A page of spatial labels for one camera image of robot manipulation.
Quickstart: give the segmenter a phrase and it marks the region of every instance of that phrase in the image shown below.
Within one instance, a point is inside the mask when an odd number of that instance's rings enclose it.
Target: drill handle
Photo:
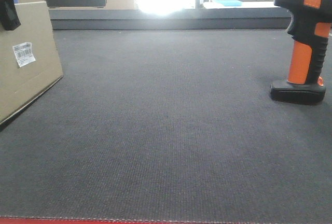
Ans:
[[[315,13],[295,11],[287,29],[293,36],[293,57],[288,81],[317,83],[327,50],[331,20]]]
[[[14,0],[0,0],[0,22],[7,31],[13,31],[21,25]]]

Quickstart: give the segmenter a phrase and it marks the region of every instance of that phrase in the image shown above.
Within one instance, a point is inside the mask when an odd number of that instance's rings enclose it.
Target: dark gray carpet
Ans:
[[[0,132],[0,216],[332,222],[322,104],[270,99],[283,30],[58,31],[64,78]]]

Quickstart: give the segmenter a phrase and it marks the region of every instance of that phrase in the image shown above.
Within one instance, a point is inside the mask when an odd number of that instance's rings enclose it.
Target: barcode label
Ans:
[[[13,46],[14,55],[19,67],[28,65],[31,62],[36,61],[32,54],[32,43],[23,43]]]

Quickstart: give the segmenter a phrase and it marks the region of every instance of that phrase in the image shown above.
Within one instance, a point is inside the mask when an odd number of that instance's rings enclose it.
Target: orange and black tool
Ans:
[[[293,36],[294,49],[288,79],[272,83],[271,97],[316,104],[326,91],[320,74],[332,23],[332,0],[274,0],[274,4],[292,13],[287,32]]]

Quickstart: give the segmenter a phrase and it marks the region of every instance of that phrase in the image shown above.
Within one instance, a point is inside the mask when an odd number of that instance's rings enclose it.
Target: black battery base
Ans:
[[[276,101],[314,105],[325,96],[326,87],[315,84],[298,85],[287,80],[277,80],[271,85],[271,97]]]

